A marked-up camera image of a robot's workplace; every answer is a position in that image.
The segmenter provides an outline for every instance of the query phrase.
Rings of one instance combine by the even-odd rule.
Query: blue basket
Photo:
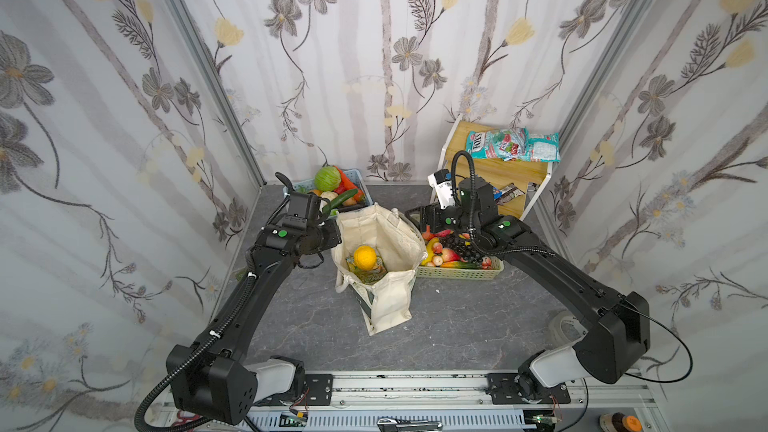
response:
[[[371,195],[368,193],[368,188],[366,187],[366,183],[362,181],[362,174],[360,173],[360,170],[356,168],[351,168],[349,170],[344,171],[344,175],[348,177],[349,180],[352,181],[355,186],[362,190],[362,193],[365,194],[364,203],[366,206],[372,206],[373,200],[371,199]],[[294,182],[293,188],[297,190],[298,192],[308,193],[310,190],[313,190],[315,187],[315,179],[309,178],[307,180],[302,180],[301,182]],[[288,195],[288,188],[283,187],[283,195]]]

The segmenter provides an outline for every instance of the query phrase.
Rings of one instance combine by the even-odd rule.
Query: candy bag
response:
[[[467,152],[472,158],[500,158],[513,160],[525,152],[525,129],[496,129],[487,132],[470,132],[467,136]]]
[[[525,150],[518,160],[526,162],[560,162],[560,136],[532,134],[526,130]]]

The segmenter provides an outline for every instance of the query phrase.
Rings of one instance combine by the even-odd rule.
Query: cucumber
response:
[[[441,268],[480,268],[480,264],[473,264],[472,262],[462,262],[455,260],[452,262],[444,262]]]
[[[325,207],[322,208],[322,214],[325,215],[331,211],[333,208],[338,208],[342,202],[347,200],[348,198],[352,198],[355,196],[355,194],[358,193],[358,190],[356,188],[351,188],[350,190],[344,192],[343,194],[339,194],[336,198],[334,198],[331,202],[327,203]]]

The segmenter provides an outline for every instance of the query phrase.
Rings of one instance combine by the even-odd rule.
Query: green basket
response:
[[[496,257],[491,257],[491,268],[442,268],[424,267],[416,268],[417,277],[428,278],[461,278],[469,281],[491,281],[504,270],[504,262]]]

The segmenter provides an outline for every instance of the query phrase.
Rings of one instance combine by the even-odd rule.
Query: wall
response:
[[[451,122],[559,130],[629,0],[185,0],[269,178],[434,172]]]
[[[0,1],[4,428],[132,430],[256,189],[163,0]]]
[[[677,432],[764,428],[745,398],[768,375],[766,26],[768,0],[655,0],[545,199],[578,264],[693,350],[658,393]],[[686,353],[651,330],[638,365],[679,377]]]

